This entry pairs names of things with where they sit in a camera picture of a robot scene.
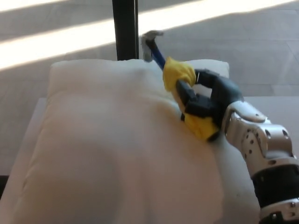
white pillow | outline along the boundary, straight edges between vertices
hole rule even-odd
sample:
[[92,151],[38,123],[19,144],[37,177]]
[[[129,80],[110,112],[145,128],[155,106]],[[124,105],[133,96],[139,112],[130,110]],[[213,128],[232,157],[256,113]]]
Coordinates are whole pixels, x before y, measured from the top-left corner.
[[[228,76],[228,64],[190,62]],[[13,224],[257,223],[239,152],[196,139],[140,60],[53,65]]]

